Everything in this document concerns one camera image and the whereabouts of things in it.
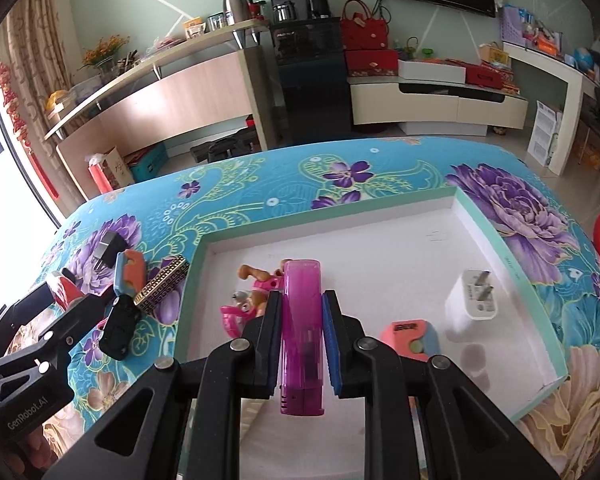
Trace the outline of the person's left hand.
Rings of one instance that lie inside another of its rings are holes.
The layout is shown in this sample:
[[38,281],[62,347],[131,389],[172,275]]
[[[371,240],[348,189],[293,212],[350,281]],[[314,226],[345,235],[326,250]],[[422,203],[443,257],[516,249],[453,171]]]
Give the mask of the person's left hand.
[[39,479],[57,462],[58,455],[46,440],[43,427],[38,426],[8,448],[4,459],[14,474],[23,479]]

